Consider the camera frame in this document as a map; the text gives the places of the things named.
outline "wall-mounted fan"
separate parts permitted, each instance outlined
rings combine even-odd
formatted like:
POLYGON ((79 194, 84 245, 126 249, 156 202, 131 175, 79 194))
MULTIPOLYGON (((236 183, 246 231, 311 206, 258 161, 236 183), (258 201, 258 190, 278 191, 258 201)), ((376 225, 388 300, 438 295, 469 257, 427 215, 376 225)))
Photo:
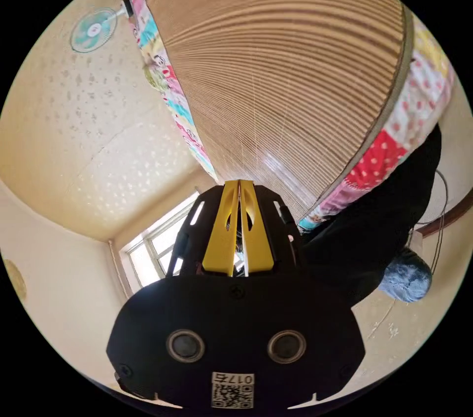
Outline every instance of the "wall-mounted fan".
POLYGON ((112 36, 117 26, 117 18, 122 14, 131 17, 132 7, 128 0, 123 0, 118 11, 110 8, 96 9, 84 16, 74 27, 70 35, 73 51, 87 53, 103 46, 112 36))

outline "wooden trim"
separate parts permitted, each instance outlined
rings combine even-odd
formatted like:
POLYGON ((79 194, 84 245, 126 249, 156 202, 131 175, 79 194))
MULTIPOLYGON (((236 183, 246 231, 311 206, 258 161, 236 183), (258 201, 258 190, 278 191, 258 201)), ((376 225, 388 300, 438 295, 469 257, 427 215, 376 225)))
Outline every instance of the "wooden trim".
MULTIPOLYGON (((457 203, 451 210, 445 214, 445 223, 444 228, 448 225, 451 225, 453 222, 457 221, 461 216, 463 216, 471 207, 473 207, 473 188, 466 194, 463 199, 457 203)), ((425 238, 427 236, 433 235, 440 229, 440 218, 437 220, 431 221, 429 224, 424 225, 419 228, 417 231, 422 234, 425 238)))

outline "label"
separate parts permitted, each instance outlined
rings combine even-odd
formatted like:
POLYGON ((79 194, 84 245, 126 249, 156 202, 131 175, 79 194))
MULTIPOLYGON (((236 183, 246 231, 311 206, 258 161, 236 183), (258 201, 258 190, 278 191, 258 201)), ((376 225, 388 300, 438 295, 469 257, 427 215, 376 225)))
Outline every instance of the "label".
POLYGON ((254 374, 212 373, 212 407, 252 409, 254 374))

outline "red polka dot fabric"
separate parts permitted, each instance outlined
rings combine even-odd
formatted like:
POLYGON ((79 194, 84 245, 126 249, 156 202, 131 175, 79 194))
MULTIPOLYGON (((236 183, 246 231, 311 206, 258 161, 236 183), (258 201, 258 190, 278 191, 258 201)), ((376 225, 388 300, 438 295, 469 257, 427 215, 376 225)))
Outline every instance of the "red polka dot fabric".
POLYGON ((343 181, 299 227, 311 230, 381 184, 427 138, 450 101, 454 71, 414 16, 414 50, 403 89, 383 129, 343 181))

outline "colorful fabric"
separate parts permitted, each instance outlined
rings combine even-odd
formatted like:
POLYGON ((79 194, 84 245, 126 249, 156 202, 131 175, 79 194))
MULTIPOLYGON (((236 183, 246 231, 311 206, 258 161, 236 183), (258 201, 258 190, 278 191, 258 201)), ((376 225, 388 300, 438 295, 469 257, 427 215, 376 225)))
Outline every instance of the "colorful fabric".
POLYGON ((130 18, 129 23, 145 61, 146 79, 160 92, 195 159, 215 181, 218 181, 146 0, 130 0, 130 2, 134 16, 130 18))
POLYGON ((450 101, 454 72, 429 30, 414 16, 406 81, 383 129, 340 185, 300 223, 311 230, 376 188, 418 148, 450 101))

